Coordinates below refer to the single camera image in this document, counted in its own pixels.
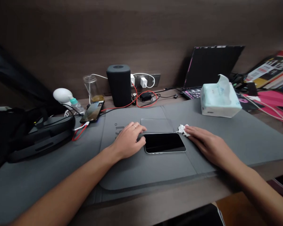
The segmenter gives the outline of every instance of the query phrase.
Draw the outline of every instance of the floor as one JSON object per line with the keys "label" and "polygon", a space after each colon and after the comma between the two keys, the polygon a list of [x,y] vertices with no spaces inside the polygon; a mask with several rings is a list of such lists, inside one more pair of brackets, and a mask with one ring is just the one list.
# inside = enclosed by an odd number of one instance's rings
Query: floor
{"label": "floor", "polygon": [[226,226],[267,226],[243,192],[230,195],[216,203]]}

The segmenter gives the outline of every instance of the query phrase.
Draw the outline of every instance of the phone charging cable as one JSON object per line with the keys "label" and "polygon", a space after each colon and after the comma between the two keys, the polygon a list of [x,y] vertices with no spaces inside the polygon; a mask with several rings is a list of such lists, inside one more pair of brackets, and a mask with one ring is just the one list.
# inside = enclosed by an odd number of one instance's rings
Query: phone charging cable
{"label": "phone charging cable", "polygon": [[[82,132],[86,129],[86,127],[87,127],[88,125],[89,125],[89,122],[85,122],[85,124],[82,124],[80,127],[74,129],[75,133],[74,133],[74,135],[73,135],[73,137],[72,137],[72,141],[76,141],[76,140],[80,137],[80,135],[82,134]],[[76,133],[79,131],[79,129],[82,129],[82,131],[80,132],[80,134],[79,134],[77,137],[75,137],[75,135],[76,135]]]}

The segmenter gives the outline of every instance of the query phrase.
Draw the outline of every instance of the wooden desk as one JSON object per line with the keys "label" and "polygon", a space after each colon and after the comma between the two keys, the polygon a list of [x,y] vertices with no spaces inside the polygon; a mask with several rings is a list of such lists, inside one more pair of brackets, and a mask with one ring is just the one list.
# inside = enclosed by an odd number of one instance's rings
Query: wooden desk
{"label": "wooden desk", "polygon": [[[171,96],[176,93],[178,93],[177,90],[169,90],[161,94]],[[166,105],[185,100],[181,95],[177,99],[160,98],[155,105]],[[105,97],[105,101],[105,108],[114,107],[112,97]],[[80,100],[80,102],[87,105],[88,99]],[[283,134],[283,123],[279,120],[258,110],[251,114]],[[265,180],[270,180],[283,175],[283,160],[257,166],[254,169]],[[159,191],[84,207],[77,213],[70,225],[153,225],[238,191],[239,187],[232,179],[220,172],[220,175],[216,177],[180,183],[163,187]]]}

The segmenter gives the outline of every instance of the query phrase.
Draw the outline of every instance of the hand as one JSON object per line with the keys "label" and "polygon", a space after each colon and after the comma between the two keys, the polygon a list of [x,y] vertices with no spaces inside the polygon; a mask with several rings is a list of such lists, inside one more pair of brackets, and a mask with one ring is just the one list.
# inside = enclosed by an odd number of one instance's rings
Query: hand
{"label": "hand", "polygon": [[244,165],[221,137],[194,126],[186,126],[185,131],[191,135],[188,138],[197,145],[204,156],[226,172]]}
{"label": "hand", "polygon": [[138,122],[130,122],[117,136],[113,144],[108,149],[113,152],[117,160],[128,158],[138,152],[145,145],[145,137],[137,142],[137,136],[143,131],[147,131],[146,127]]}

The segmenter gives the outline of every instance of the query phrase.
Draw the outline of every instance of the tissue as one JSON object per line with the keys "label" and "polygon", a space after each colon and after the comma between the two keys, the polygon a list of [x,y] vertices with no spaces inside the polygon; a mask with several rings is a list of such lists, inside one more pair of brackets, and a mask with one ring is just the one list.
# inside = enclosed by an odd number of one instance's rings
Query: tissue
{"label": "tissue", "polygon": [[233,85],[222,74],[217,83],[202,86],[200,98],[203,115],[231,118],[242,109]]}
{"label": "tissue", "polygon": [[180,126],[178,127],[178,131],[176,131],[176,132],[177,132],[177,133],[183,133],[183,135],[185,135],[186,137],[189,137],[190,134],[186,133],[186,132],[184,131],[184,129],[185,129],[185,126],[180,124]]}

